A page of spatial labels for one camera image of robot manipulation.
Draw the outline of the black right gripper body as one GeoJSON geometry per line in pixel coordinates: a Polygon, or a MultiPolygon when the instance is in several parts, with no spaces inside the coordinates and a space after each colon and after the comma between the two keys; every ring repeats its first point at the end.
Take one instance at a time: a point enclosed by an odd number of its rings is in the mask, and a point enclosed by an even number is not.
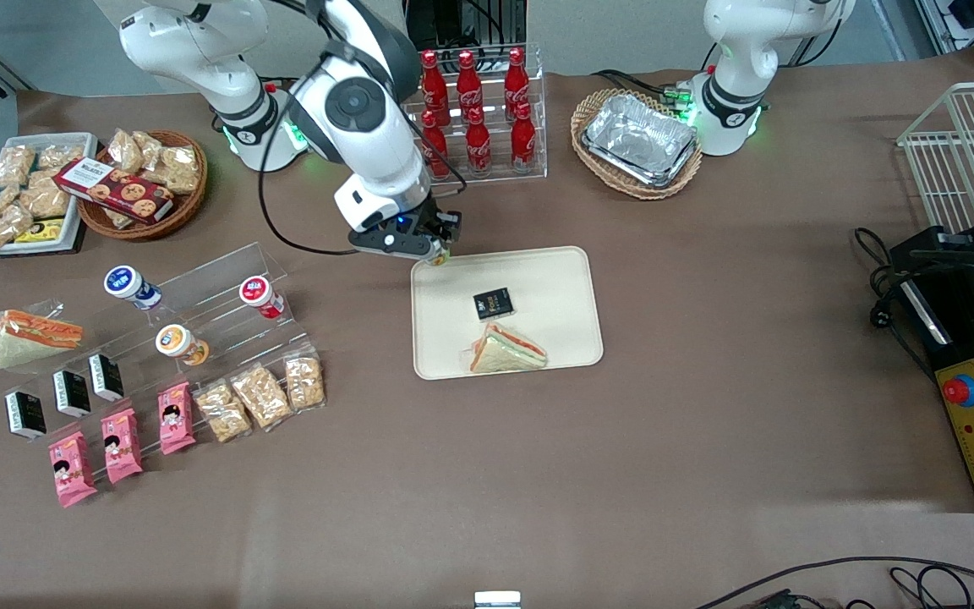
{"type": "Polygon", "coordinates": [[[397,242],[403,248],[449,248],[460,239],[462,215],[441,211],[434,196],[396,218],[397,242]]]}

